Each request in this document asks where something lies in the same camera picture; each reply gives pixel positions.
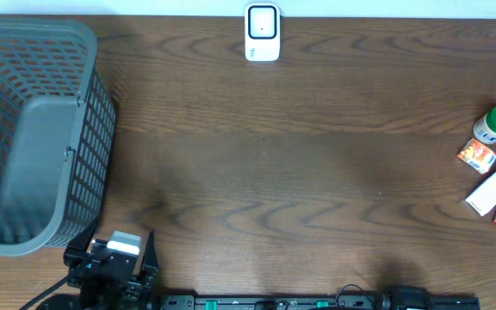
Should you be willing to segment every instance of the basket bottom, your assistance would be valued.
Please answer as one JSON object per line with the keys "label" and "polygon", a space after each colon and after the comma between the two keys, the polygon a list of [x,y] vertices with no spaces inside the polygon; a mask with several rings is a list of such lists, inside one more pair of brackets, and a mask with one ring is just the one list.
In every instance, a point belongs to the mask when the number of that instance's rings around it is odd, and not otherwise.
{"label": "basket bottom", "polygon": [[22,110],[0,188],[0,243],[26,242],[51,220],[77,109],[74,97],[38,96]]}

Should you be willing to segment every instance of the plastic basket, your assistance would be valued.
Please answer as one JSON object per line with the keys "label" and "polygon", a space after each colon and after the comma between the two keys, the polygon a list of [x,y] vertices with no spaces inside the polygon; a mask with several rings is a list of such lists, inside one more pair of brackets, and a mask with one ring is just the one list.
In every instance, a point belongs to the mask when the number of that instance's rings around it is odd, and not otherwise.
{"label": "plastic basket", "polygon": [[66,245],[101,210],[115,108],[79,22],[0,19],[0,255]]}

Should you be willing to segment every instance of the wooden table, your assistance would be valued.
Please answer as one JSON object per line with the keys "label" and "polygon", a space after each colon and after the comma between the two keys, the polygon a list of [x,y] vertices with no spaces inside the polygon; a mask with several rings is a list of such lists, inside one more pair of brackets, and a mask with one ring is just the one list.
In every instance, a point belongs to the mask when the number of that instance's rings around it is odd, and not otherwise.
{"label": "wooden table", "polygon": [[[403,283],[496,309],[493,214],[462,202],[484,177],[456,158],[496,103],[496,21],[287,18],[256,64],[241,18],[76,18],[120,109],[97,237],[153,229],[159,285]],[[0,257],[0,308],[64,276],[62,253]]]}

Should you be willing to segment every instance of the gray basket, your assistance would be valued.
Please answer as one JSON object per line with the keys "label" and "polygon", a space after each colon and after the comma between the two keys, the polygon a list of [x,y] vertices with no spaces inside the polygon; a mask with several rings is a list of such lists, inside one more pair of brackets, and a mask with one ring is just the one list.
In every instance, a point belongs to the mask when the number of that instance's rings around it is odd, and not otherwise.
{"label": "gray basket", "polygon": [[62,246],[101,210],[115,109],[79,22],[0,19],[0,255]]}

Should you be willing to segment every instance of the black square outline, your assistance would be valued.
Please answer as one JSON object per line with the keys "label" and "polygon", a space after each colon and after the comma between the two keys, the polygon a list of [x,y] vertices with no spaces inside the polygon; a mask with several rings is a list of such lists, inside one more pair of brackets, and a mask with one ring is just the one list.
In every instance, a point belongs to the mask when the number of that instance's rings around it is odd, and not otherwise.
{"label": "black square outline", "polygon": [[[251,14],[251,10],[254,9],[254,8],[260,8],[260,9],[268,9],[268,8],[272,8],[273,9],[273,20],[275,21],[275,33],[273,34],[273,36],[270,36],[270,37],[253,37],[251,36],[251,27],[250,27],[250,21],[251,21],[251,17],[250,17],[250,14]],[[272,5],[253,5],[251,6],[249,9],[248,9],[248,36],[253,39],[253,40],[270,40],[270,39],[275,39],[276,37],[276,9],[274,6]]]}

